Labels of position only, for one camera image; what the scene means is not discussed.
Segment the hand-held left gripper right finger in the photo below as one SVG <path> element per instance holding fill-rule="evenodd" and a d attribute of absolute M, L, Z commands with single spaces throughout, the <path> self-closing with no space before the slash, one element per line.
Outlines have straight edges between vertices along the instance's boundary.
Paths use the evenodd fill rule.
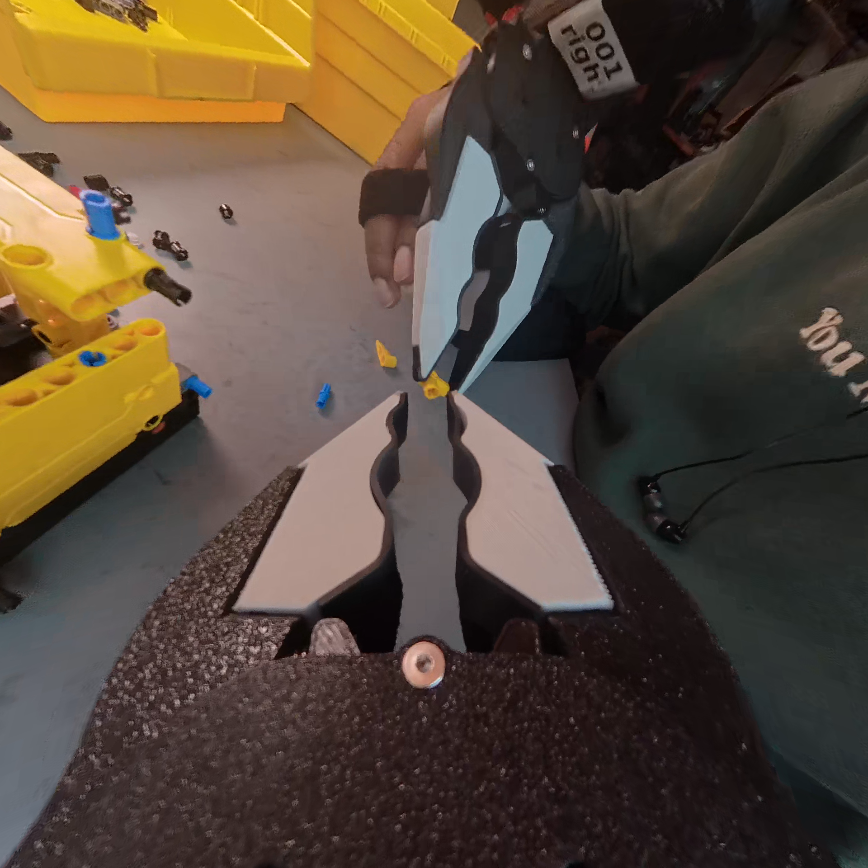
<path fill-rule="evenodd" d="M 532 611 L 613 610 L 555 465 L 461 393 L 447 395 L 447 411 L 468 565 Z"/>

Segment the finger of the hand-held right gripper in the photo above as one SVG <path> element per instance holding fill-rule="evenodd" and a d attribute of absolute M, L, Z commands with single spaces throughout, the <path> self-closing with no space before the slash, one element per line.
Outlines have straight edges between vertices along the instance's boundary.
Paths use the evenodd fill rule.
<path fill-rule="evenodd" d="M 541 220 L 500 215 L 487 222 L 474 251 L 472 282 L 462 297 L 462 338 L 450 390 L 466 392 L 525 319 L 553 239 Z"/>
<path fill-rule="evenodd" d="M 413 376 L 428 379 L 458 333 L 470 331 L 483 269 L 476 248 L 483 230 L 504 213 L 492 156 L 465 138 L 443 213 L 416 236 L 411 342 Z"/>

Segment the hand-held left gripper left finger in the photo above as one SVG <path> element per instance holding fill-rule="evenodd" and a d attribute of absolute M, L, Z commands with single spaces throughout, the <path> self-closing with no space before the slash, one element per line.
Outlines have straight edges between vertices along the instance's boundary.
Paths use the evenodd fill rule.
<path fill-rule="evenodd" d="M 253 555 L 235 613 L 303 615 L 400 608 L 387 498 L 400 478 L 408 395 L 395 392 L 298 465 Z"/>

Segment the yellow lego vehicle model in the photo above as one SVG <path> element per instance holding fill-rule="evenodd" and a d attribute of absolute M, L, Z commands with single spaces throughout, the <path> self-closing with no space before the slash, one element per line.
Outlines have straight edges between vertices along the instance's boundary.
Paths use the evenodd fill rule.
<path fill-rule="evenodd" d="M 53 154 L 2 148 L 2 563 L 193 421 L 210 389 L 165 325 L 113 312 L 190 290 L 117 225 L 114 201 L 63 189 Z"/>

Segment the pile of loose lego pieces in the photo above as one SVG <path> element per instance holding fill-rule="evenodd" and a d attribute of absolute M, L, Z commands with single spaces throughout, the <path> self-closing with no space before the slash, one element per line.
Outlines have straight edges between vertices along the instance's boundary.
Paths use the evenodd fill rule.
<path fill-rule="evenodd" d="M 60 158 L 43 151 L 10 150 L 11 127 L 1 123 L 1 227 L 2 243 L 37 237 L 82 234 L 85 231 L 83 192 L 105 196 L 114 222 L 128 222 L 133 197 L 103 175 L 86 175 L 78 186 L 63 187 L 56 181 Z"/>

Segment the heap of assorted lego parts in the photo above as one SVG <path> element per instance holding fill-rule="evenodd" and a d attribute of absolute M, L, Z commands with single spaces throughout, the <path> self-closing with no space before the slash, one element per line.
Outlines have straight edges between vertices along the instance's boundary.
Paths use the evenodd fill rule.
<path fill-rule="evenodd" d="M 143 1 L 75 1 L 91 14 L 107 16 L 121 24 L 129 24 L 147 33 L 151 24 L 159 21 L 156 9 Z"/>

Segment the person's right hand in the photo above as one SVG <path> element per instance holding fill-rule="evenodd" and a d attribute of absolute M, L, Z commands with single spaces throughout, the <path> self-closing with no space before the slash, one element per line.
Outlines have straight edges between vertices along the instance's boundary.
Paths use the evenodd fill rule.
<path fill-rule="evenodd" d="M 368 273 L 385 307 L 395 307 L 413 281 L 415 239 L 429 192 L 426 126 L 452 86 L 415 99 L 406 118 L 362 181 L 359 223 Z"/>

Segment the yellow plastic bin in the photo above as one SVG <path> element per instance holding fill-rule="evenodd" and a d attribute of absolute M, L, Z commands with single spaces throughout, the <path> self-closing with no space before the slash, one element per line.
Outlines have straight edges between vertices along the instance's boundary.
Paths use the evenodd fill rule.
<path fill-rule="evenodd" d="M 369 164 L 419 96 L 450 82 L 475 41 L 458 1 L 318 1 L 301 111 Z"/>
<path fill-rule="evenodd" d="M 47 123 L 281 123 L 307 97 L 313 2 L 146 3 L 144 33 L 72 1 L 3 1 L 2 88 Z"/>

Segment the person's green sweatshirt torso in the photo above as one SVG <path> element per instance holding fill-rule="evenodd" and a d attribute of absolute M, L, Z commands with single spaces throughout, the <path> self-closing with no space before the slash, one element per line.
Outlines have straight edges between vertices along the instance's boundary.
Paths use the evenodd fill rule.
<path fill-rule="evenodd" d="M 723 457 L 866 406 L 817 367 L 607 361 L 576 421 L 580 478 L 640 529 L 637 476 Z M 767 463 L 866 450 L 866 415 L 774 450 L 661 480 L 677 522 Z M 730 656 L 778 769 L 842 866 L 866 866 L 866 460 L 752 476 L 706 506 L 684 543 L 652 542 Z"/>

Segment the black wired earbuds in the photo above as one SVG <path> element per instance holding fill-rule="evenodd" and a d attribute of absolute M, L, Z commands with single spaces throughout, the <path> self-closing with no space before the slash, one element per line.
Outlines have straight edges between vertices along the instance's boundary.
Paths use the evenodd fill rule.
<path fill-rule="evenodd" d="M 752 446 L 741 452 L 732 455 L 715 458 L 705 458 L 700 461 L 687 462 L 657 471 L 653 474 L 637 476 L 635 479 L 635 489 L 643 506 L 643 519 L 648 529 L 663 541 L 671 545 L 680 545 L 685 542 L 689 535 L 689 528 L 694 523 L 695 519 L 710 505 L 713 500 L 731 490 L 737 485 L 745 482 L 752 476 L 765 475 L 778 471 L 789 471 L 802 468 L 813 467 L 828 467 L 836 464 L 845 464 L 849 462 L 861 462 L 867 459 L 867 452 L 851 453 L 847 455 L 826 456 L 820 458 L 802 458 L 791 461 L 767 463 L 763 466 L 754 467 L 745 472 L 741 472 L 736 476 L 730 477 L 726 483 L 719 486 L 717 489 L 707 494 L 698 505 L 696 505 L 687 518 L 681 522 L 674 521 L 667 515 L 667 507 L 665 503 L 664 493 L 660 485 L 661 480 L 665 476 L 679 472 L 689 472 L 702 468 L 711 467 L 713 465 L 742 461 L 743 459 L 751 458 L 756 455 L 763 454 L 769 450 L 774 450 L 783 443 L 797 439 L 807 435 L 815 430 L 828 429 L 838 425 L 847 425 L 852 420 L 865 416 L 867 407 L 862 406 L 860 409 L 853 410 L 841 418 L 832 421 L 821 422 L 817 425 L 807 428 L 796 429 L 788 432 L 785 435 L 777 437 L 763 445 Z"/>

